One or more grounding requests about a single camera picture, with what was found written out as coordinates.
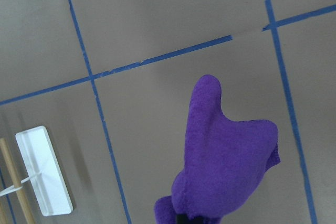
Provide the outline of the inner wooden rack rod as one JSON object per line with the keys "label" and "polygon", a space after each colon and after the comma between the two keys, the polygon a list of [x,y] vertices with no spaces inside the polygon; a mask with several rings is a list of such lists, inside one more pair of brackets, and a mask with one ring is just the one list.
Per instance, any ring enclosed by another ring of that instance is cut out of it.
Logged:
{"label": "inner wooden rack rod", "polygon": [[15,193],[17,195],[19,204],[25,216],[26,222],[28,224],[34,224],[36,222],[33,213],[31,211],[31,207],[29,205],[28,199],[23,189],[23,185],[18,175],[17,168],[10,153],[8,144],[4,138],[1,138],[1,152],[4,156],[5,164],[8,169],[11,180],[13,182],[14,188],[16,189]]}

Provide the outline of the purple towel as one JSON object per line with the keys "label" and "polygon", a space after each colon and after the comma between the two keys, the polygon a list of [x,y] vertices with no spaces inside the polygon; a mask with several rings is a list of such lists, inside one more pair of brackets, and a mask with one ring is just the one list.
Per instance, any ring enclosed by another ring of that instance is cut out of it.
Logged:
{"label": "purple towel", "polygon": [[279,164],[276,124],[230,120],[222,112],[221,97],[216,77],[207,74],[197,81],[186,124],[184,167],[171,194],[154,205],[157,223],[220,223]]}

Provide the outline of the white towel rack base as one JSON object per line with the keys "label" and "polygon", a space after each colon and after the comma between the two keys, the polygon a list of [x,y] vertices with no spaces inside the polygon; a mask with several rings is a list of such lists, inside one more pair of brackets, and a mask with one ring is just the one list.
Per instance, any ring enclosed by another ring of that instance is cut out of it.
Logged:
{"label": "white towel rack base", "polygon": [[28,177],[43,216],[68,215],[73,205],[57,161],[49,134],[44,126],[15,135]]}

